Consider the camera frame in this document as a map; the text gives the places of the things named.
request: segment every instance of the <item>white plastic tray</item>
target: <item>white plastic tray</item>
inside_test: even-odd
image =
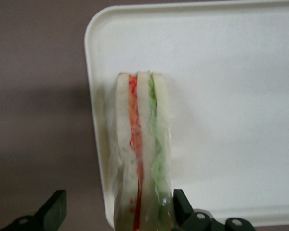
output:
[[[171,182],[219,221],[289,224],[289,1],[116,6],[85,51],[105,212],[119,72],[162,72],[171,103]]]

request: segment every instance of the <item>brown background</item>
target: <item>brown background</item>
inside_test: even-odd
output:
[[[0,0],[0,228],[67,189],[68,215],[60,230],[111,230],[97,163],[85,29],[107,6],[166,2],[176,1]]]

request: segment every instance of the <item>shredded carrot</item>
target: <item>shredded carrot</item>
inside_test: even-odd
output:
[[[137,77],[132,75],[129,75],[129,116],[131,124],[130,147],[135,151],[136,154],[138,176],[138,193],[133,230],[138,231],[140,226],[140,207],[142,185],[144,180],[144,166],[142,161],[142,137],[137,103]]]

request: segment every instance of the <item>white tray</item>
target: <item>white tray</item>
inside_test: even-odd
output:
[[[289,224],[289,1],[115,6],[85,51],[106,217],[108,135],[119,72],[162,72],[171,182],[219,221]]]

